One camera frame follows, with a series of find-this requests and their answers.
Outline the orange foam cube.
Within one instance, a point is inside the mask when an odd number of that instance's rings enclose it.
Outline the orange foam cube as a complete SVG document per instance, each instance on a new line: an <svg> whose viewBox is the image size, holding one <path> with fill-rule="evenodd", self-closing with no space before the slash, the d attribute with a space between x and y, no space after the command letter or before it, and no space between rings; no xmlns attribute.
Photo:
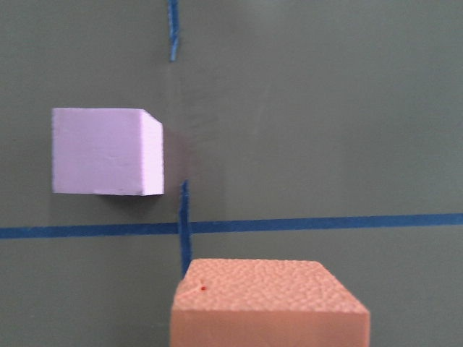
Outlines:
<svg viewBox="0 0 463 347"><path fill-rule="evenodd" d="M196 259L171 308L170 346L369 346L370 312L322 264Z"/></svg>

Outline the pink foam cube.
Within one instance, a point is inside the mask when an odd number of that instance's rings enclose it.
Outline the pink foam cube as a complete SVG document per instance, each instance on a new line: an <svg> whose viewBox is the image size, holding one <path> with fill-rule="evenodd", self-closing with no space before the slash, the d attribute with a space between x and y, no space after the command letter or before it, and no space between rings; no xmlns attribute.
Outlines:
<svg viewBox="0 0 463 347"><path fill-rule="evenodd" d="M163 194L163 124L138 108L53 109L52 190Z"/></svg>

